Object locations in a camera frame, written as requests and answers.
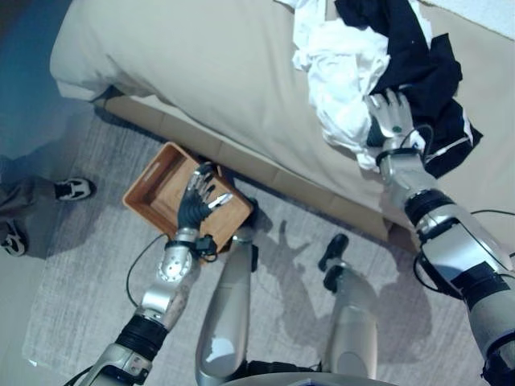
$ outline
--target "floor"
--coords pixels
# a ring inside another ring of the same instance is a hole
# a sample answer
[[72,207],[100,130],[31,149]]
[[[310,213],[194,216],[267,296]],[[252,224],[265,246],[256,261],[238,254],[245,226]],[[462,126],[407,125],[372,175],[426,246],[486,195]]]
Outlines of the floor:
[[[60,97],[48,71],[52,44],[69,0],[2,1],[0,35],[0,180],[38,174],[64,179],[89,127],[91,106]],[[22,358],[22,345],[59,207],[21,222],[27,256],[0,248],[0,384],[60,385],[66,379]]]

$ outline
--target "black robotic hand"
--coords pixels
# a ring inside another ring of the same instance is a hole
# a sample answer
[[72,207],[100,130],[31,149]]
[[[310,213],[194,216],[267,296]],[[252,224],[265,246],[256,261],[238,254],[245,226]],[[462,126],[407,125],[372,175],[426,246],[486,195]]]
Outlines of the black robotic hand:
[[201,164],[193,172],[179,205],[177,214],[179,229],[200,229],[202,221],[233,197],[232,193],[224,193],[211,203],[207,203],[209,196],[215,190],[214,185],[209,185],[212,178],[213,168],[210,162]]

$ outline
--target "rug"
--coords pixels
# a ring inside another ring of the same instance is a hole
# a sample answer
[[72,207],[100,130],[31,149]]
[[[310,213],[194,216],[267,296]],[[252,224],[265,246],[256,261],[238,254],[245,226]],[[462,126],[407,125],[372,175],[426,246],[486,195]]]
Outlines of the rug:
[[[94,181],[97,193],[60,210],[31,310],[25,358],[71,377],[93,364],[130,319],[127,270],[159,233],[125,208],[122,196],[162,144],[117,118],[93,119],[71,175]],[[344,259],[367,276],[379,297],[377,378],[401,386],[485,384],[464,305],[419,285],[411,254],[255,183],[236,178],[235,184],[264,213],[255,240],[260,257],[251,279],[248,359],[319,362],[334,298],[316,263],[331,238],[343,232],[350,239]],[[133,271],[137,300],[153,280],[163,244],[150,248]],[[202,268],[145,384],[196,384],[196,340],[223,262],[222,256]]]

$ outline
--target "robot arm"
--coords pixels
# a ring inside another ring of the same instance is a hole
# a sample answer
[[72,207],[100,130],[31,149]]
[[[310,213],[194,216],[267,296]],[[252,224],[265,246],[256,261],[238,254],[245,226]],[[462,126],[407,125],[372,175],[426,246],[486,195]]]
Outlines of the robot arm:
[[400,148],[412,126],[402,94],[368,99],[385,137],[377,165],[394,205],[404,210],[421,241],[422,267],[445,294],[462,299],[493,385],[515,377],[515,274],[509,255],[479,222],[438,189],[421,154]]
[[165,246],[154,283],[115,343],[105,349],[81,386],[143,384],[145,381],[154,357],[186,307],[190,288],[200,273],[199,256],[216,252],[210,237],[199,239],[200,224],[232,195],[226,193],[206,203],[213,190],[208,187],[211,179],[209,164],[201,165],[193,173],[179,206],[179,230]]

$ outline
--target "pile of clothes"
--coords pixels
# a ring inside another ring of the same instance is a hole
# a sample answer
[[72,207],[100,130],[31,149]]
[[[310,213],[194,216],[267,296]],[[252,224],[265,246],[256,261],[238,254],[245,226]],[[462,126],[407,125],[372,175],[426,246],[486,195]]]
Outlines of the pile of clothes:
[[432,37],[416,0],[336,0],[340,18],[332,21],[326,0],[277,1],[295,9],[293,64],[307,73],[324,139],[352,150],[361,167],[376,170],[381,151],[367,145],[372,122],[363,98],[387,88],[406,95],[414,127],[433,128],[426,169],[435,177],[479,143],[481,133],[453,99],[462,73],[449,37]]

